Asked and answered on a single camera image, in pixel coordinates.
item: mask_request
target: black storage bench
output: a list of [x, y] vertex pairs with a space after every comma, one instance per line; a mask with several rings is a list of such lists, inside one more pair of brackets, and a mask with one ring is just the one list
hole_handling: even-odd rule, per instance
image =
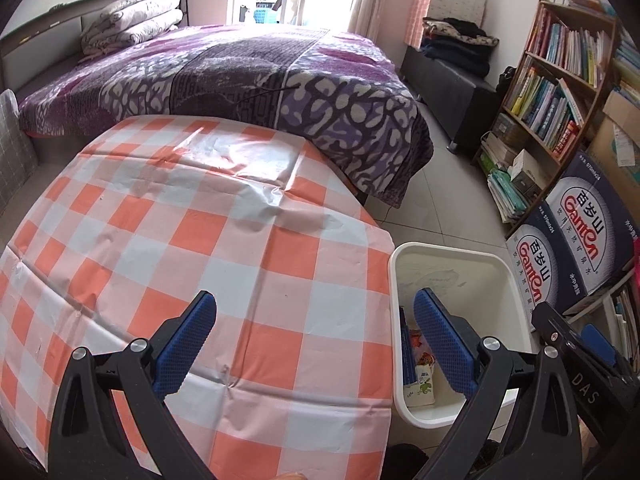
[[498, 113], [495, 88], [478, 76], [441, 59], [430, 59], [407, 47], [402, 75], [420, 95], [451, 139], [449, 151], [458, 147], [474, 152]]

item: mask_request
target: stack of books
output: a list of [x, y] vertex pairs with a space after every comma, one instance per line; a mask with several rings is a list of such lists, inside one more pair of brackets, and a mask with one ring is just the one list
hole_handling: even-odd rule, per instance
[[616, 321], [622, 339], [622, 355], [629, 359], [634, 367], [638, 366], [639, 333], [638, 320], [640, 305], [636, 301], [631, 280], [624, 283], [611, 297], [616, 310]]
[[518, 153], [502, 142], [493, 132], [488, 132], [480, 141], [485, 158], [481, 158], [481, 166], [486, 174], [492, 170], [507, 170], [513, 164]]
[[487, 178], [487, 184], [498, 206], [502, 222], [505, 224], [517, 222], [530, 203], [511, 183], [509, 174], [501, 170], [492, 171]]
[[571, 150], [588, 113], [564, 79], [548, 78], [530, 63], [524, 65], [506, 105], [559, 160]]
[[577, 9], [588, 10], [589, 12], [596, 12], [598, 14], [609, 14], [615, 16], [616, 12], [608, 3], [602, 0], [567, 0], [569, 7], [575, 7]]
[[626, 30], [620, 35], [614, 63], [620, 72], [618, 92], [640, 108], [640, 54]]
[[595, 36], [583, 28], [571, 30], [543, 9], [527, 50], [597, 88], [604, 78], [610, 46], [611, 38], [603, 30]]

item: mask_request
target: metal screw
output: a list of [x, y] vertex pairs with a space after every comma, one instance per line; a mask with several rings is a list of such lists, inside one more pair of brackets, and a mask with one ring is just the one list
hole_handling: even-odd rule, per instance
[[500, 348], [500, 341], [498, 341], [495, 337], [487, 337], [482, 341], [482, 344], [487, 350], [497, 350]]
[[545, 354], [547, 357], [555, 359], [556, 357], [558, 357], [558, 350], [556, 350], [552, 346], [545, 346]]
[[146, 340], [145, 339], [135, 339], [129, 345], [132, 352], [142, 352], [146, 348]]
[[80, 348], [76, 348], [73, 353], [71, 354], [71, 357], [73, 359], [75, 359], [76, 361], [79, 361], [80, 359], [82, 359], [84, 356], [86, 355], [86, 348], [81, 346]]

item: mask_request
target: table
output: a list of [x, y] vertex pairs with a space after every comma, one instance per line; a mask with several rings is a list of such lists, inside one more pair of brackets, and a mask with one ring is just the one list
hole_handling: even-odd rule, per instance
[[126, 119], [53, 181], [0, 258], [5, 425], [46, 464], [72, 349], [119, 351], [203, 289], [218, 318], [166, 405], [213, 473], [376, 480], [391, 418], [393, 248], [301, 137]]

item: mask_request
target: bed frame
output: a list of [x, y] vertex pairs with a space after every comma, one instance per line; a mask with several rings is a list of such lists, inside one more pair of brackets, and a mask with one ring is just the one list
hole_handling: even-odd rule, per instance
[[[53, 7], [0, 39], [0, 92], [14, 91], [18, 102], [69, 72], [82, 58], [80, 33], [117, 0], [78, 0]], [[67, 163], [90, 139], [31, 139], [42, 163]]]

